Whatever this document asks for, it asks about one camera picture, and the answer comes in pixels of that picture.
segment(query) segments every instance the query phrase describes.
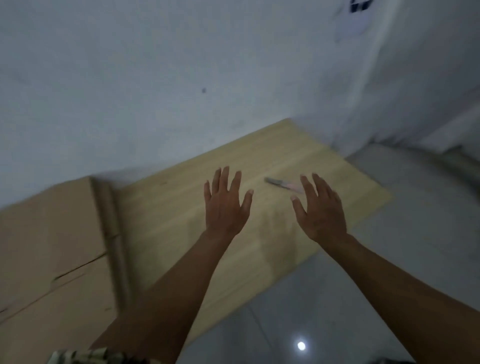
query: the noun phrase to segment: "person's left hand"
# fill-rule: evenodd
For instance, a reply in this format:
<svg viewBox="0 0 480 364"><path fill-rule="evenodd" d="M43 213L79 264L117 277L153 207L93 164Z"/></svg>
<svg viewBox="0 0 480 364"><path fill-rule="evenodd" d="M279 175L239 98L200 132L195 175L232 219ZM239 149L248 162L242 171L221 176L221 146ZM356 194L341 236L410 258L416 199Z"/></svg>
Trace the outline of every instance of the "person's left hand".
<svg viewBox="0 0 480 364"><path fill-rule="evenodd" d="M235 173L230 191L228 188L229 167L217 169L212 181L204 185L207 232L216 238L232 240L245 226L250 216L253 190L248 190L240 206L239 189L241 171Z"/></svg>

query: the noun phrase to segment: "hand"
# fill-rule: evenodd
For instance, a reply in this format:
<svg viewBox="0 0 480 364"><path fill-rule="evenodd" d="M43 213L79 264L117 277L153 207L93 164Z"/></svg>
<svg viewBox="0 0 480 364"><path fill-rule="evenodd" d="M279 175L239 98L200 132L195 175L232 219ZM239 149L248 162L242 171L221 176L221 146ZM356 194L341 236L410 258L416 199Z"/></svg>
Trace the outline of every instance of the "hand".
<svg viewBox="0 0 480 364"><path fill-rule="evenodd" d="M210 182L207 181L204 185L204 196L207 232L215 238L231 241L243 229L250 216L253 190L245 194L240 206L241 171L235 173L229 191L227 189L229 169L226 166L223 171L221 168L215 171L212 191L210 191Z"/></svg>
<svg viewBox="0 0 480 364"><path fill-rule="evenodd" d="M297 221L305 234L313 241L323 243L341 240L347 234L347 223L342 201L338 194L318 174L312 174L317 193L304 175L300 176L307 196L307 212L296 196L292 196Z"/></svg>

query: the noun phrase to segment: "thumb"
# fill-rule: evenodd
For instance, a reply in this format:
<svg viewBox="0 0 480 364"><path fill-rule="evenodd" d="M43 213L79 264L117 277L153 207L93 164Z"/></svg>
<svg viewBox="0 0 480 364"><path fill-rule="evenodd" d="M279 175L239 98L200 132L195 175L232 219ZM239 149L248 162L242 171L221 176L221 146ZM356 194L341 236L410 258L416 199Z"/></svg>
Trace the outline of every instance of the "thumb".
<svg viewBox="0 0 480 364"><path fill-rule="evenodd" d="M250 207L252 206L253 190L248 190L241 204L242 214L248 218L250 216Z"/></svg>
<svg viewBox="0 0 480 364"><path fill-rule="evenodd" d="M290 200L292 200L293 209L295 210L295 215L297 216L297 222L299 223L299 225L302 225L303 221L307 217L307 213L303 209L303 206L298 197L292 195L290 197Z"/></svg>

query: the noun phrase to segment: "bare skin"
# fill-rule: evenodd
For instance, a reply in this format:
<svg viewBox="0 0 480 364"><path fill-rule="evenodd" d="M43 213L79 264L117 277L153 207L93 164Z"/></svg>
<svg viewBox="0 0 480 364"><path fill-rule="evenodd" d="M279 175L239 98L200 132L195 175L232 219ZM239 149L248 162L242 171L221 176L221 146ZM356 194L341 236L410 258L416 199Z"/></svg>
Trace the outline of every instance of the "bare skin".
<svg viewBox="0 0 480 364"><path fill-rule="evenodd" d="M239 203L241 172L228 167L204 186L206 230L195 245L92 344L174 363L213 272L250 215L253 191ZM480 313L431 288L347 233L338 194L317 174L301 176L307 210L292 196L297 221L357 284L418 363L480 362Z"/></svg>

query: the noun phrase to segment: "forearm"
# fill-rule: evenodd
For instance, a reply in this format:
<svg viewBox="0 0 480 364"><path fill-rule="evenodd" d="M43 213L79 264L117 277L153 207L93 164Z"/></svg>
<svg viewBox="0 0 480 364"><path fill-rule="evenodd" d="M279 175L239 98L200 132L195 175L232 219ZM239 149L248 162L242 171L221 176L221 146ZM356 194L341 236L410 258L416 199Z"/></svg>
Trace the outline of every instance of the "forearm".
<svg viewBox="0 0 480 364"><path fill-rule="evenodd" d="M322 247L419 363L480 358L478 311L419 281L352 236Z"/></svg>
<svg viewBox="0 0 480 364"><path fill-rule="evenodd" d="M109 347L138 357L175 362L230 241L204 232L92 348Z"/></svg>

